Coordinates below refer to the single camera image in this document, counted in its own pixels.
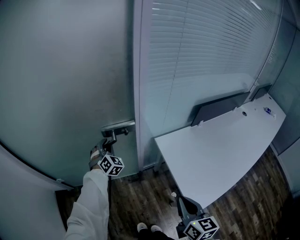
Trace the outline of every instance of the desk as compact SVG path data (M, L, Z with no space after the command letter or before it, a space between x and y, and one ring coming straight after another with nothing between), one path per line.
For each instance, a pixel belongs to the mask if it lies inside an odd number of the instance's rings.
M264 107L270 108L276 118ZM285 113L266 94L200 127L186 127L155 141L181 193L205 208L247 173L284 119Z

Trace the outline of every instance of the dark pants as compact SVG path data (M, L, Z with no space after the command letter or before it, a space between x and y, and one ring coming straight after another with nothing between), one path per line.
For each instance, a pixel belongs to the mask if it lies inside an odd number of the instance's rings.
M163 232L155 231L151 232L149 229L142 229L139 232L139 240L174 240L169 238Z

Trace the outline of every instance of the white shoe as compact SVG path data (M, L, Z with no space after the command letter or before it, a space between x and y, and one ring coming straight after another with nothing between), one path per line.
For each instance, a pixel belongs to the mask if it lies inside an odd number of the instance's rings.
M140 232L142 229L148 229L145 223L139 223L136 228L138 232Z
M154 233L155 231L163 232L163 230L162 230L159 226L153 225L153 226L151 227L151 232Z

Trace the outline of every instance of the white long-sleeve shirt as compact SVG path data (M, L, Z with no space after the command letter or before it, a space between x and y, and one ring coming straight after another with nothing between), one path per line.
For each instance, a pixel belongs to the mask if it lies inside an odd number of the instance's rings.
M83 177L83 187L67 220L65 240L107 240L108 177L93 169Z

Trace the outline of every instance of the wooden floor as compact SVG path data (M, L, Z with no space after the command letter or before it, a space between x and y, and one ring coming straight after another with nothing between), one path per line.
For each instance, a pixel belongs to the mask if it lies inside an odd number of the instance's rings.
M148 169L112 181L112 205L109 219L111 239L136 239L136 225L157 224L177 239L180 222L177 208L169 203L171 192L179 191L163 165L158 174ZM56 192L63 222L71 213L80 188ZM272 150L268 148L249 172L205 211L220 225L215 239L277 239L284 204L290 198L286 180Z

